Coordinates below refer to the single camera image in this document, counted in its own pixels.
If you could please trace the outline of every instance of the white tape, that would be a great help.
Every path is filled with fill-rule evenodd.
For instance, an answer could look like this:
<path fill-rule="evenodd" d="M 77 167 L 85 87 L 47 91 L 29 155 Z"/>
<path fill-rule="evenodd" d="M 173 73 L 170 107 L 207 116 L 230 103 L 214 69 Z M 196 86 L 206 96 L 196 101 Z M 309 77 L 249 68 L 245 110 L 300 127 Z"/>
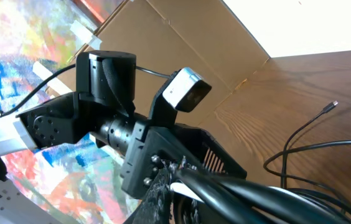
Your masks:
<path fill-rule="evenodd" d="M 78 21 L 73 22 L 70 30 L 85 44 L 88 44 L 94 50 L 99 50 L 102 40 L 95 36 L 91 31 L 84 27 Z"/>
<path fill-rule="evenodd" d="M 42 65 L 40 62 L 34 62 L 33 72 L 42 80 L 45 80 L 52 75 L 52 72 L 45 68 L 44 65 Z M 51 81 L 49 81 L 48 86 L 60 95 L 72 92 L 72 90 L 69 89 L 69 87 L 67 87 L 65 84 L 63 84 L 63 82 L 61 82 L 58 78 L 54 78 Z"/>

